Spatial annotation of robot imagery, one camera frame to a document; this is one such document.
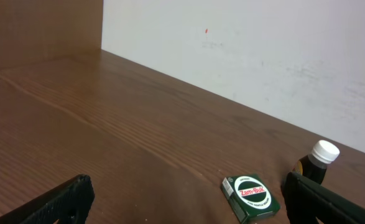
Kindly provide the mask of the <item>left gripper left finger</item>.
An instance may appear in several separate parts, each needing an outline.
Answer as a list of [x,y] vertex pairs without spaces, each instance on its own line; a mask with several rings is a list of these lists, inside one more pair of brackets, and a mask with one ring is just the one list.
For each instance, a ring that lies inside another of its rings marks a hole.
[[90,176],[79,174],[0,216],[0,224],[84,224],[94,199]]

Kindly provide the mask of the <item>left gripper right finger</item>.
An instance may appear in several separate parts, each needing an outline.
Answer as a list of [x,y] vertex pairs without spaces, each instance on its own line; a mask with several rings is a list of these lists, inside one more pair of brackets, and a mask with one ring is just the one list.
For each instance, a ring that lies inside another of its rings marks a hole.
[[289,172],[282,186],[291,224],[365,224],[365,209],[320,184]]

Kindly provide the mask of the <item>dark bottle white cap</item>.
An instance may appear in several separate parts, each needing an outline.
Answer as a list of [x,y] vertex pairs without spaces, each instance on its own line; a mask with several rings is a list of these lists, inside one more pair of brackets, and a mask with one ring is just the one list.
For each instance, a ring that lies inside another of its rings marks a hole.
[[339,154],[340,150],[334,144],[319,140],[308,155],[297,161],[292,171],[321,184],[328,165],[335,161]]

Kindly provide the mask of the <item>green Zam-Buk box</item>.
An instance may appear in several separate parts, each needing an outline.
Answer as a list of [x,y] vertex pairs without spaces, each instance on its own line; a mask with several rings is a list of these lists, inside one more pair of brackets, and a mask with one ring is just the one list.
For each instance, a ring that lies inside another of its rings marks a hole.
[[240,224],[273,217],[280,203],[257,174],[225,177],[221,191]]

